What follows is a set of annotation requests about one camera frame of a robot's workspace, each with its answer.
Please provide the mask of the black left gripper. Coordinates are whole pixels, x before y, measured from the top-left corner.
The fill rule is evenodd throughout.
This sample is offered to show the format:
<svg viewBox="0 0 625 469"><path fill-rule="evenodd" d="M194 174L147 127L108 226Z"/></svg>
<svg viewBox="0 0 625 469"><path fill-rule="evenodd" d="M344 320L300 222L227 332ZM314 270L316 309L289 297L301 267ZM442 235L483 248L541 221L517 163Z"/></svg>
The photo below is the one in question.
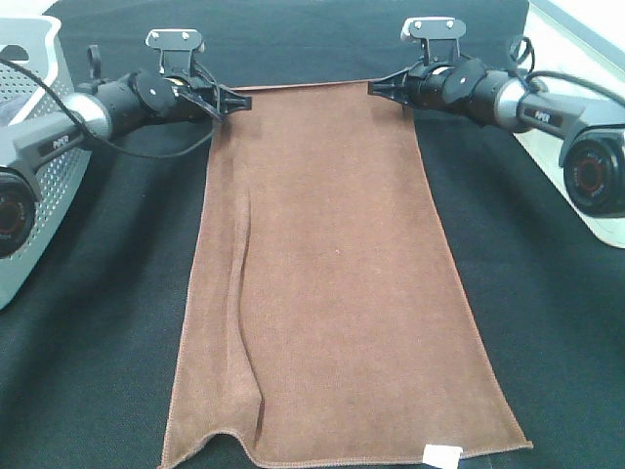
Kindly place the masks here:
<svg viewBox="0 0 625 469"><path fill-rule="evenodd" d="M195 122L209 117L223 122L234 112L252 109L250 96L223 85L185 88L143 69L133 74L132 90L146 122Z"/></svg>

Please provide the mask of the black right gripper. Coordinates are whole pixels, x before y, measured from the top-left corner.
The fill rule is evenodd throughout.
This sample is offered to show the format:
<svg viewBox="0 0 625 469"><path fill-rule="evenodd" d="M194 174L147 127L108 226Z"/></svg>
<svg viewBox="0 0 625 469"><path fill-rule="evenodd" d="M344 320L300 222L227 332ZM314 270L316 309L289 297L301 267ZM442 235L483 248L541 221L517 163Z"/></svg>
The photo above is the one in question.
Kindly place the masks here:
<svg viewBox="0 0 625 469"><path fill-rule="evenodd" d="M430 109L462 115L479 125L487 124L487 108L479 104L478 85L487 69L479 59L459 65L439 67L425 78L408 77L405 68L386 77L369 80L367 94L417 109Z"/></svg>

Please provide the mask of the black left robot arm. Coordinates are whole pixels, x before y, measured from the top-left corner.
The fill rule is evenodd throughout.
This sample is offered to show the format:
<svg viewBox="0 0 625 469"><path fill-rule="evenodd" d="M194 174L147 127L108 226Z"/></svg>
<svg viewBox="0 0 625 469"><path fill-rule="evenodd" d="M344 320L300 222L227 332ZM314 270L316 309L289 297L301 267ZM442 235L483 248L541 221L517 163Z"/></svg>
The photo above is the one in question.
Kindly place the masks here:
<svg viewBox="0 0 625 469"><path fill-rule="evenodd" d="M199 75L195 83L163 78L145 70L117 80L93 82L57 100L59 110L1 130L1 255L8 257L28 239L42 198L37 171L65 152L113 140L145 126L218 122L252 100Z"/></svg>

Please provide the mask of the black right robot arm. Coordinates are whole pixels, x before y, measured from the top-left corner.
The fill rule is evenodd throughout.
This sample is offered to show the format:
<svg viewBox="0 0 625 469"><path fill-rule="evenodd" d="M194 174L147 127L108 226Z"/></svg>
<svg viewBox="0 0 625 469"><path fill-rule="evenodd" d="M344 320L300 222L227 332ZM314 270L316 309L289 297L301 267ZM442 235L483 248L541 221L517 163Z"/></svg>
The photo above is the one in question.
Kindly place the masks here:
<svg viewBox="0 0 625 469"><path fill-rule="evenodd" d="M559 166L573 206L594 218L624 215L624 104L549 91L533 73L459 64L417 63L372 80L372 96L464 116L511 133L539 130L561 140Z"/></svg>

